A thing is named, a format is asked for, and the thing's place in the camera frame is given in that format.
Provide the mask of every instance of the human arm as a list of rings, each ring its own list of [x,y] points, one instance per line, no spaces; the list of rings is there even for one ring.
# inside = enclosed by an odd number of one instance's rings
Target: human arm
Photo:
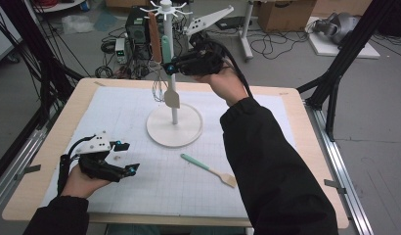
[[[235,104],[221,118],[224,144],[255,234],[337,234],[334,208],[313,174],[234,75],[227,69],[196,80]]]
[[[76,165],[69,174],[61,197],[38,209],[23,235],[86,234],[89,221],[87,198],[107,184],[106,180],[92,179],[83,174]]]

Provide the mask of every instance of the spatula handle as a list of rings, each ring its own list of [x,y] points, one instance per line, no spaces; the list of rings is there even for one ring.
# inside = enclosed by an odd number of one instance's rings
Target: spatula handle
[[[169,40],[170,38],[168,38],[166,35],[164,35],[161,38],[161,52],[163,53],[163,61],[165,63],[169,63],[172,60],[172,53],[170,51]]]
[[[156,16],[153,12],[149,12],[149,32],[152,43],[153,60],[156,63],[161,62],[161,51],[160,51],[160,38],[158,38],[158,27]]]
[[[199,166],[199,167],[201,167],[201,168],[204,168],[204,169],[206,169],[206,170],[209,170],[209,166],[207,166],[206,164],[203,164],[203,163],[199,162],[198,160],[192,158],[192,157],[189,156],[189,155],[181,154],[180,157],[182,157],[183,159],[185,159],[186,161],[188,161],[188,162],[191,163],[191,164],[194,164],[194,165],[197,165],[197,166]]]

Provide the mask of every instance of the cardboard box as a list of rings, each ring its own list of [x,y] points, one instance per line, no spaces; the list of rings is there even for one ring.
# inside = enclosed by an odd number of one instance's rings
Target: cardboard box
[[[149,6],[149,0],[106,0],[111,8],[130,8],[131,6]]]
[[[277,1],[263,3],[259,9],[258,24],[269,32],[303,31],[317,0]]]
[[[313,17],[328,17],[332,13],[346,12],[354,16],[363,16],[372,0],[318,0],[313,10]]]

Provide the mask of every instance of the white paper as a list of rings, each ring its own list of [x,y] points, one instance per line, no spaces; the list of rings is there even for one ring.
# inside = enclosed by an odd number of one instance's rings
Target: white paper
[[[146,120],[163,103],[154,101],[152,90],[100,87],[77,126],[69,145],[105,130],[111,141],[129,143],[124,152],[112,152],[109,164],[124,167],[140,164],[137,174],[99,189],[89,198],[90,212],[216,216],[247,218],[239,188],[231,188],[214,174],[188,163],[185,153],[221,172],[233,174],[225,155],[220,117],[227,111],[225,102],[211,92],[179,92],[182,103],[202,115],[203,133],[193,144],[167,148],[151,139]],[[287,140],[295,147],[289,120],[281,97],[256,95],[270,109]],[[42,206],[57,194],[58,167]]]

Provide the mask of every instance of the wooden spatula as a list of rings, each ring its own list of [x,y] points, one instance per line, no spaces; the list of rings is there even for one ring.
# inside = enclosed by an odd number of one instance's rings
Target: wooden spatula
[[[209,172],[216,174],[217,176],[219,176],[221,178],[222,182],[224,182],[225,184],[227,184],[233,188],[237,187],[237,179],[235,178],[234,175],[231,175],[228,173],[220,173],[214,169],[209,168],[209,166],[199,162],[198,160],[192,158],[189,155],[181,154],[180,157],[182,157],[184,160],[188,161],[191,164],[197,165],[201,168],[206,169]]]
[[[161,63],[160,38],[158,37],[156,16],[153,12],[149,12],[148,15],[149,15],[149,32],[150,32],[150,40],[152,43],[153,60],[156,63]]]

